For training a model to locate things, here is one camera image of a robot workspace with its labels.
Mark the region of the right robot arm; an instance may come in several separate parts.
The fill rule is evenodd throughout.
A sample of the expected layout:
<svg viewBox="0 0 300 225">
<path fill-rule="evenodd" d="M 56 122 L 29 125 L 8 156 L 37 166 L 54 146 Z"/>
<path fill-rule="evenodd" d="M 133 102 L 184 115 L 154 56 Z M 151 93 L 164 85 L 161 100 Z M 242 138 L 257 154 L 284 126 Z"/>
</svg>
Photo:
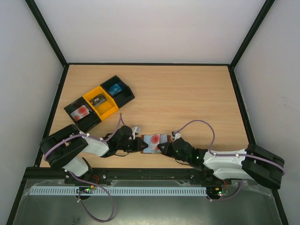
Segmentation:
<svg viewBox="0 0 300 225">
<path fill-rule="evenodd" d="M 183 138 L 178 138 L 174 142 L 159 144 L 158 149 L 163 155 L 204 172 L 205 180 L 211 184 L 226 179 L 254 180 L 266 188 L 280 189 L 285 173 L 285 161 L 256 144 L 221 153 L 194 148 Z"/>
</svg>

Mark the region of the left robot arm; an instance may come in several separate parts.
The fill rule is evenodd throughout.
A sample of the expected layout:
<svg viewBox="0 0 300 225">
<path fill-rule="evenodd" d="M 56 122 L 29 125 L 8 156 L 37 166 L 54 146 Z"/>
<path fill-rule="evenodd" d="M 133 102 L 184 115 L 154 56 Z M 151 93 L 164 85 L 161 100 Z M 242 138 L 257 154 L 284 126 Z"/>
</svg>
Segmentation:
<svg viewBox="0 0 300 225">
<path fill-rule="evenodd" d="M 39 146 L 44 154 L 44 161 L 52 169 L 62 168 L 81 177 L 90 170 L 88 162 L 78 156 L 82 152 L 107 158 L 119 150 L 134 153 L 148 148 L 149 145 L 141 137 L 135 136 L 138 128 L 123 125 L 113 133 L 97 138 L 79 130 L 76 125 L 68 125 L 44 138 Z"/>
</svg>

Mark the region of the brown leather card holder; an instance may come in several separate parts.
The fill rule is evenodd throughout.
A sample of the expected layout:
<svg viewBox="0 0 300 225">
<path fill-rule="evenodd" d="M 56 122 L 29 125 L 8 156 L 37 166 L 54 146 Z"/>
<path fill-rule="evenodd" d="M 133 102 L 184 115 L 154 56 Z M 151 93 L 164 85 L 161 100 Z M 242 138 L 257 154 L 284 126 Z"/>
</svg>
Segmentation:
<svg viewBox="0 0 300 225">
<path fill-rule="evenodd" d="M 171 136 L 167 134 L 142 135 L 141 138 L 148 144 L 148 147 L 141 151 L 142 154 L 161 154 L 158 145 L 171 140 Z"/>
</svg>

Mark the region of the red white circle card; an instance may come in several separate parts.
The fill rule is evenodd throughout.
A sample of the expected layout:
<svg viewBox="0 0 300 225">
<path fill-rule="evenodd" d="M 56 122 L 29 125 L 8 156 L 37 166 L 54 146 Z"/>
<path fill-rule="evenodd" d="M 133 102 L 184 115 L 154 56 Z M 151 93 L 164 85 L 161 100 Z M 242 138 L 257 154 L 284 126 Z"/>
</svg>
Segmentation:
<svg viewBox="0 0 300 225">
<path fill-rule="evenodd" d="M 160 144 L 160 134 L 145 135 L 143 141 L 146 142 L 149 147 L 146 148 L 143 153 L 145 154 L 159 154 L 161 153 L 157 145 Z"/>
</svg>

